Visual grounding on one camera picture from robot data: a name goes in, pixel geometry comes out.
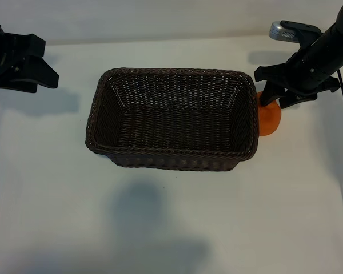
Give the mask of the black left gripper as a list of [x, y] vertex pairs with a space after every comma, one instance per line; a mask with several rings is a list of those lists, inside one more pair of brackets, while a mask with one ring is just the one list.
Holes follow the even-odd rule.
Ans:
[[36, 93], [38, 85], [57, 88], [59, 75], [43, 59], [45, 41], [6, 33], [0, 25], [0, 89]]

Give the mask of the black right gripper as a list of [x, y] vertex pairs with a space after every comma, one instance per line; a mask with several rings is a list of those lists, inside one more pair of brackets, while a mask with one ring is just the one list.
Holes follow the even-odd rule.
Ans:
[[259, 98], [262, 107], [279, 99], [280, 108], [285, 109], [341, 87], [332, 77], [343, 67], [343, 34], [335, 25], [324, 33], [312, 25], [272, 25], [269, 36], [299, 43], [300, 48], [286, 62], [260, 66], [254, 72], [255, 81], [266, 82]]

